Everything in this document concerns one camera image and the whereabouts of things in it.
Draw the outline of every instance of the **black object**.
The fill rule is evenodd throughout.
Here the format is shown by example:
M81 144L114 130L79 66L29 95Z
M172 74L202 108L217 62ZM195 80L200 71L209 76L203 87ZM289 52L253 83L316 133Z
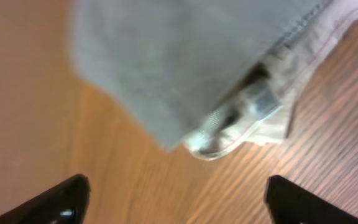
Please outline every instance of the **black object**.
M265 202L276 224L358 224L358 218L279 175L269 178Z
M80 224L89 204L90 185L74 175L46 192L0 215L0 224Z

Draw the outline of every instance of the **cloth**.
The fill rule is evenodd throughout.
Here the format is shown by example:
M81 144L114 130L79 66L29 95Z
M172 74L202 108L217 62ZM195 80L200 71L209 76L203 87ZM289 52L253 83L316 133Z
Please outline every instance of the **cloth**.
M78 73L167 149L330 0L76 0Z
M211 113L203 125L187 135L184 143L190 152L200 159L212 160L229 154L243 142L280 144L287 134L295 101L314 71L356 19L358 1L336 0L328 5L297 38L270 52L260 61L269 78L261 79L265 84L258 88L260 96L257 98L268 100L250 100L247 95L250 87L245 87L235 99L222 106L226 110L220 108ZM267 89L272 93L265 96ZM240 111L236 122L223 128L208 125L211 120L213 123L223 123L235 113L228 108ZM250 108L276 110L265 114L255 113Z

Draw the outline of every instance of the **wood grain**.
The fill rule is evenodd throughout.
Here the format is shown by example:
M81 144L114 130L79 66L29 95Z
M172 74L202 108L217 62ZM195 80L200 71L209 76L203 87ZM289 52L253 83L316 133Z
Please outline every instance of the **wood grain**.
M358 22L306 87L285 144L203 162L159 149L73 76L71 4L0 0L0 214L82 172L86 223L271 223L262 199L274 174L358 217Z

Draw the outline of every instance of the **gray cloth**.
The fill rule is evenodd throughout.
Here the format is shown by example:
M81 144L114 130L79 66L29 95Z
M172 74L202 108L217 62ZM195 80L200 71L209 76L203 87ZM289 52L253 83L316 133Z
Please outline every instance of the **gray cloth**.
M75 65L165 147L328 0L77 0Z

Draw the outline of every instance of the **red seam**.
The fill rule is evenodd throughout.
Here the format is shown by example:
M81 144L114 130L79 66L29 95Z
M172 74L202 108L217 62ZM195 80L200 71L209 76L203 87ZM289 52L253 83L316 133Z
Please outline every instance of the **red seam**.
M353 15L353 13L355 13L355 12L357 12L357 11L358 11L358 8L354 9L353 11L351 11L351 12L350 12L348 15L346 15L346 17L337 25L337 27L330 33L330 35L328 36L328 38L327 38L327 40L324 42L324 44L320 47L320 49L318 50L317 54L314 55L314 58L313 58L313 59L305 66L305 68L301 71L301 73L300 73L300 75L299 75L298 78L300 78L300 77L303 75L303 73L306 71L306 69L308 69L308 68L310 67L310 65L313 64L313 63L317 60L318 56L321 54L321 52L323 51L323 49L327 46L328 42L332 39L332 37L333 37L333 35L335 34L335 32L343 25L343 23L345 23L345 21L346 21L351 15ZM292 82L292 83L290 84L290 86L285 87L285 89L286 89L285 91L287 91L288 88L291 87L291 86L295 83L296 80L297 80L297 79L294 79L294 82ZM249 126L247 129L245 129L243 132L241 132L241 134L239 135L239 137L236 138L235 140L233 140L232 142L230 142L225 148L223 148L223 150L225 150L225 149L227 149L228 147L232 146L235 142L237 142L240 138L242 138L242 137L245 135L245 133L249 130L249 128L250 128L251 126Z

